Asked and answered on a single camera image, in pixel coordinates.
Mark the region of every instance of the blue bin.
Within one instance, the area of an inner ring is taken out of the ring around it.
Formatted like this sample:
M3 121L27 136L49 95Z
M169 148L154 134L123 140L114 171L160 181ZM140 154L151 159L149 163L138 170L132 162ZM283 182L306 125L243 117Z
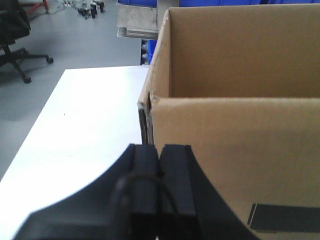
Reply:
M221 0L220 5L256 5L260 4L261 0Z
M180 7L219 6L221 0L180 0Z
M225 5L254 5L261 0L180 0L180 7L203 7Z
M269 4L313 4L316 1L317 0L270 0Z
M154 56L156 45L157 45L156 40L148 40L146 44L146 53L148 55L147 59L149 64L151 63L152 57Z
M157 0L121 0L122 4L134 6L156 7Z

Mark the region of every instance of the chair wheel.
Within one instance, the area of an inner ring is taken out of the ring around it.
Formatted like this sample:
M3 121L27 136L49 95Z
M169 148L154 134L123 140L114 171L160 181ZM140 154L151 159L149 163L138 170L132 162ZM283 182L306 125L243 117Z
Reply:
M31 77L26 76L26 77L23 78L23 81L24 81L25 84L29 84L29 83L31 83Z
M46 62L47 62L48 64L52 64L52 63L54 62L54 59L53 59L52 57L47 57L47 58L46 58Z

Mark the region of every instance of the chair base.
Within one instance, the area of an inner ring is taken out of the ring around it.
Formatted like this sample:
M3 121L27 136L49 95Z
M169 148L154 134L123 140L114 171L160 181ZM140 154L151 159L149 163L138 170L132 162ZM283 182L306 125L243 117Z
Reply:
M2 46L2 48L4 50L5 55L0 56L0 67L7 63L11 63L22 76L23 81L26 84L31 83L31 78L25 75L25 73L18 65L17 60L45 58L48 64L52 64L54 62L54 59L49 57L48 55L29 54L25 48L21 48L16 51L10 51L7 45Z

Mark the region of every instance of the cardboard box flap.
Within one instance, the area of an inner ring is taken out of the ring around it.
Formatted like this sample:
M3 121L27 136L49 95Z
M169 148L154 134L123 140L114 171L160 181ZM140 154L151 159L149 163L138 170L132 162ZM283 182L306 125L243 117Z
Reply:
M169 12L172 97L320 97L320 4Z
M142 142L145 144L153 144L150 95L152 95L155 90L161 93L164 97L168 97L170 95L170 66L170 15L169 12L166 11L159 31L159 39L154 50L152 62L138 100L141 138Z
M151 91L157 90L163 97L169 97L170 76L170 15L169 11L164 14L159 39L157 41L152 62L145 79L138 103L139 106L148 107L150 105Z
M191 145L210 182L245 225L253 204L319 210L319 119L318 98L152 102L157 149ZM266 240L291 239L286 234L257 233ZM319 239L319 233L290 234L292 239Z

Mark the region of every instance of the black cable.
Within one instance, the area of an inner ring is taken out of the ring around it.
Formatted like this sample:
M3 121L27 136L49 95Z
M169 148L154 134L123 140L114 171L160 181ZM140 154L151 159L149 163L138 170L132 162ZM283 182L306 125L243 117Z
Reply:
M161 181L160 178L147 173L130 173L122 178L116 183L114 192L110 199L110 228L107 231L108 240L124 240L126 239L126 234L128 232L128 222L124 222L126 219L129 221L130 214L130 197L129 193L132 185L137 181L150 181L159 186L163 192L167 195L169 203L173 210L173 216L176 223L185 237L186 240L189 239L188 232L184 227L184 224L180 218L178 207L176 201L171 194L168 187Z

